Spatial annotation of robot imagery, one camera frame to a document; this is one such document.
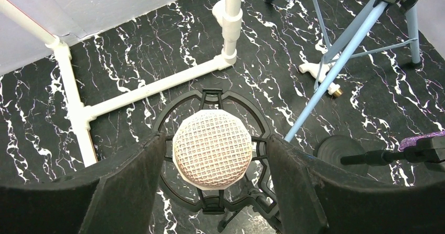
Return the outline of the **pink microphone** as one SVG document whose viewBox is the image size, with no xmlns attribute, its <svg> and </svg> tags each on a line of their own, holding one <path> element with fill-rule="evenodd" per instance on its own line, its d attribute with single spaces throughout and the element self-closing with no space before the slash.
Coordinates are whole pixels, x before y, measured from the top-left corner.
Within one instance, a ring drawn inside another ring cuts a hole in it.
<svg viewBox="0 0 445 234">
<path fill-rule="evenodd" d="M 186 118 L 172 139 L 172 160 L 186 182 L 221 190 L 246 173 L 252 137 L 243 122 L 221 109 L 199 110 Z"/>
</svg>

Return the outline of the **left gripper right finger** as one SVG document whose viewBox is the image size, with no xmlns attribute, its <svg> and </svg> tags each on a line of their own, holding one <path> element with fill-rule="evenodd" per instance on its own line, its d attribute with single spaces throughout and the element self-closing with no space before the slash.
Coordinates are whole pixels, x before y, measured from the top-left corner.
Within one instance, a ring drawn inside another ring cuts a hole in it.
<svg viewBox="0 0 445 234">
<path fill-rule="evenodd" d="M 282 233 L 444 233 L 444 182 L 404 187 L 342 170 L 271 135 Z"/>
</svg>

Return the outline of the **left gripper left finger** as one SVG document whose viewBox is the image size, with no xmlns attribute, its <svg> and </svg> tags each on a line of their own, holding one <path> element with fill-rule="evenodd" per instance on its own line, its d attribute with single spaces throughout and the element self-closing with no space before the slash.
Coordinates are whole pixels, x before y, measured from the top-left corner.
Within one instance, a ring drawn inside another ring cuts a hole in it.
<svg viewBox="0 0 445 234">
<path fill-rule="evenodd" d="M 151 134 L 53 182 L 1 185 L 1 233 L 147 233 L 165 155 Z"/>
</svg>

